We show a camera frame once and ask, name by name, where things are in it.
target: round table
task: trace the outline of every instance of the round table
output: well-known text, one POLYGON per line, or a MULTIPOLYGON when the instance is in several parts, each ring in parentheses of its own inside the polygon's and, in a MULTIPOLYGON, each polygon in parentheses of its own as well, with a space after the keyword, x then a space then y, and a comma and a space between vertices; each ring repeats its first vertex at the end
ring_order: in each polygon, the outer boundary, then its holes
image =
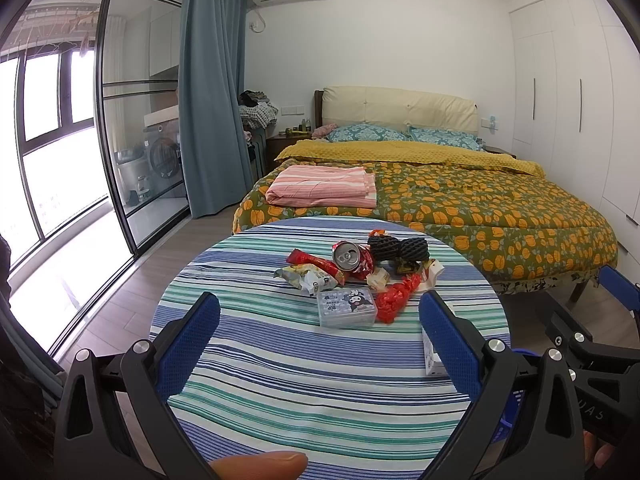
MULTIPOLYGON (((366 243, 372 229, 424 236, 374 219, 288 219, 221 241, 168 286, 152 337, 204 291, 222 307, 220 326, 184 390, 169 399, 207 460, 295 449, 309 458, 303 479, 410 480, 437 455, 468 398, 449 378, 426 376, 420 295, 390 325, 321 328, 316 298, 273 277, 295 248, 331 259, 334 243, 366 243)), ((485 337, 510 343, 500 301, 482 274, 449 246, 428 239, 431 256, 445 267, 436 287, 442 299, 485 337)))

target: blue curtain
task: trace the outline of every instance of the blue curtain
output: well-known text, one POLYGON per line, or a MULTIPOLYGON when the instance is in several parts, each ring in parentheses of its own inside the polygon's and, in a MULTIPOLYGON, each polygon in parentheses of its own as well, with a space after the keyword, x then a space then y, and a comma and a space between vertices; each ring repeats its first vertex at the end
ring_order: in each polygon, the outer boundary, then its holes
POLYGON ((194 218, 239 202, 253 185, 237 101, 246 1, 182 0, 180 149, 194 218))

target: blue textured finger pad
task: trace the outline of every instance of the blue textured finger pad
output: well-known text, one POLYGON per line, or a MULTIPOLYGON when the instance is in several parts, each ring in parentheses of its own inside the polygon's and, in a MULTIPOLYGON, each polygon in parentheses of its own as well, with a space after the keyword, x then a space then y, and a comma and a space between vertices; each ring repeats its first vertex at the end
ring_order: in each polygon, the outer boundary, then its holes
POLYGON ((179 394, 220 323, 220 303, 207 296, 158 363, 156 392, 162 400, 179 394))
POLYGON ((429 336, 433 349, 447 369, 456 390, 467 394, 471 400, 476 400, 482 384, 478 377, 479 363, 475 354, 428 292, 420 298, 418 312, 422 328, 429 336))
POLYGON ((622 303, 627 310, 640 310, 640 297, 638 288, 620 274, 616 269, 604 266, 600 269, 598 276, 600 285, 606 288, 612 296, 622 303))

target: floral bedspread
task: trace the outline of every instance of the floral bedspread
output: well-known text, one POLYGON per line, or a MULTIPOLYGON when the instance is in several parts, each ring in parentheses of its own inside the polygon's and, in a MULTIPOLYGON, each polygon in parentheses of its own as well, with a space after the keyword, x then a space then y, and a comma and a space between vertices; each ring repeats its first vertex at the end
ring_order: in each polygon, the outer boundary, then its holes
POLYGON ((242 200, 233 231, 318 215, 380 218, 426 232, 463 254, 503 294, 583 282, 618 260, 616 237, 604 217, 556 184, 530 174, 450 164, 290 158, 242 200), (269 185, 293 164, 363 166, 376 175, 378 207, 267 204, 269 185))

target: window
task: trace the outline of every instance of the window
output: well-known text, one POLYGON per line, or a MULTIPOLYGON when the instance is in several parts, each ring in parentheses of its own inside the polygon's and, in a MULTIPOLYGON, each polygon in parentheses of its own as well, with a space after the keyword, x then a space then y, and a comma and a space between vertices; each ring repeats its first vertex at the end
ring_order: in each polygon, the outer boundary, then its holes
POLYGON ((9 205, 0 232, 15 264, 108 189, 94 128, 94 51, 64 42, 13 56, 0 64, 0 200, 9 205))

